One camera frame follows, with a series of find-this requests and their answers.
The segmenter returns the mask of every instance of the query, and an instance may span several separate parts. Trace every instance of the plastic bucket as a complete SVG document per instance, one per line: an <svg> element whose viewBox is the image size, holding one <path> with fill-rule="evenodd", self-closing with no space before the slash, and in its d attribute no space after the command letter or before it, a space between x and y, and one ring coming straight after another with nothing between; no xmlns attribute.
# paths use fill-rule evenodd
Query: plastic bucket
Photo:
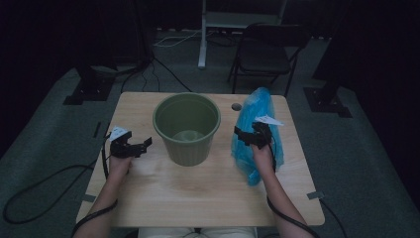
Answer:
<svg viewBox="0 0 420 238"><path fill-rule="evenodd" d="M184 92L164 99L155 109L154 127L171 160L192 167L204 162L220 125L220 110L207 96Z"/></svg>

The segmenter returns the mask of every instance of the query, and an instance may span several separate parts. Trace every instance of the light wood tabletop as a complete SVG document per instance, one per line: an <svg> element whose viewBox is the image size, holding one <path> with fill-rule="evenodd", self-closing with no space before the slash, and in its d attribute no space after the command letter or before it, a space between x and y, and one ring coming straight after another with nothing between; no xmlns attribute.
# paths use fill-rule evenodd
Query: light wood tabletop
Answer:
<svg viewBox="0 0 420 238"><path fill-rule="evenodd" d="M272 212L265 200L263 183L248 186L246 176L231 156L231 141L239 112L233 103L243 103L248 95L205 94L221 111L221 124L214 135L208 158L198 166L182 167L168 157L162 138L153 126L156 106L172 93L125 92L121 95L109 130L120 126L133 132L130 144L153 138L153 144L133 167L121 188L113 226L117 227L222 227L273 226ZM279 134L284 164L277 177L309 225L325 221L303 150L287 102L272 96L275 118L284 123ZM97 196L105 177L100 159L86 194ZM82 201L77 221L92 202Z"/></svg>

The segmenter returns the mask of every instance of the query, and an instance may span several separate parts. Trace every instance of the hand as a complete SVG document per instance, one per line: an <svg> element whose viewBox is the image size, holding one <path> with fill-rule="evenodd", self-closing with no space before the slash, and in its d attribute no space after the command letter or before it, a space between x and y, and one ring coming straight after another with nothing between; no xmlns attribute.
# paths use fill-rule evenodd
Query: hand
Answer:
<svg viewBox="0 0 420 238"><path fill-rule="evenodd" d="M108 181L119 186L123 183L129 168L132 165L133 157L120 159L111 156L109 159L109 176Z"/></svg>
<svg viewBox="0 0 420 238"><path fill-rule="evenodd" d="M272 155L268 145L265 145L259 149L255 145L251 145L254 152L254 161L256 162L257 168L261 175L267 173L273 173L272 170Z"/></svg>

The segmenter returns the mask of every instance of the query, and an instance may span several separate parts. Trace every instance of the white tag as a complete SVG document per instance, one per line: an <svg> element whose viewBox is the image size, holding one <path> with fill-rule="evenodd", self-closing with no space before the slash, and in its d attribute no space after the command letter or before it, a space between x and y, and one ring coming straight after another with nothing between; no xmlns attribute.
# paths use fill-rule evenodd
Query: white tag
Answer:
<svg viewBox="0 0 420 238"><path fill-rule="evenodd" d="M263 122L265 124L276 125L276 126L284 126L284 123L277 121L274 118L271 118L267 115L262 116L262 117L256 117L256 121Z"/></svg>
<svg viewBox="0 0 420 238"><path fill-rule="evenodd" d="M110 141L114 141L115 139L123 136L128 131L124 128L115 126L114 129L112 129L111 136L109 137Z"/></svg>

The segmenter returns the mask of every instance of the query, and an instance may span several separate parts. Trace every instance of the plastic bag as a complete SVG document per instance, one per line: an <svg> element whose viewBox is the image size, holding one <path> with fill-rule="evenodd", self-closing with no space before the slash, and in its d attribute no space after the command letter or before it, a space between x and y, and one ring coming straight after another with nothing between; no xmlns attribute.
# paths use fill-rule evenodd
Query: plastic bag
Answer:
<svg viewBox="0 0 420 238"><path fill-rule="evenodd" d="M268 89L260 87L244 101L236 126L244 132L254 132L252 124L255 122L256 117L265 115L274 118L274 108ZM283 164L280 136L277 126L269 125L269 129L273 137L272 149L275 154L276 168L278 169ZM243 141L238 140L236 134L233 134L232 137L232 156L235 158L238 168L246 174L248 185L257 185L261 180L261 176L254 162L253 150L251 147L246 146Z"/></svg>

